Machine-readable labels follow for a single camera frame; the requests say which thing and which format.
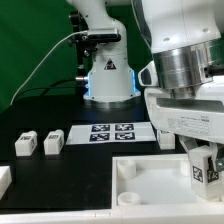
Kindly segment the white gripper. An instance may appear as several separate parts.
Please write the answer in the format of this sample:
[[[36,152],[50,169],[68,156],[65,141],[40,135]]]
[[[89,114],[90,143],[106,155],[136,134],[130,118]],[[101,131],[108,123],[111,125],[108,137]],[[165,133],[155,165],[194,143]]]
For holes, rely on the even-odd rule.
[[[209,65],[205,73],[212,81],[196,86],[193,99],[180,100],[158,87],[153,61],[138,73],[152,125],[180,135],[186,152],[198,147],[195,139],[224,144],[224,65]]]

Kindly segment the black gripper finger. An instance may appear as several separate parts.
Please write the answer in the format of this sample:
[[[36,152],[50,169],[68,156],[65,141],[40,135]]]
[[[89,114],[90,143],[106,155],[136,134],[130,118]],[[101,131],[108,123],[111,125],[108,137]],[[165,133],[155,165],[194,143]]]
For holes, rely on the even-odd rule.
[[[213,163],[217,172],[224,171],[224,145],[214,144]]]

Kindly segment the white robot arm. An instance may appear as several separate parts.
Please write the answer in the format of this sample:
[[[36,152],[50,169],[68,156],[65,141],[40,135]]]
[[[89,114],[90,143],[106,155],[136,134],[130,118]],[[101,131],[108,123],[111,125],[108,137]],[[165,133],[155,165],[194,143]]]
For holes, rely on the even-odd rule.
[[[128,76],[126,31],[106,12],[108,5],[132,5],[151,50],[151,82],[144,92],[149,118],[161,131],[188,140],[224,144],[224,78],[215,82],[211,49],[217,46],[216,0],[67,0],[84,17],[86,35],[120,36],[94,54],[84,99],[98,105],[127,101],[134,94]]]

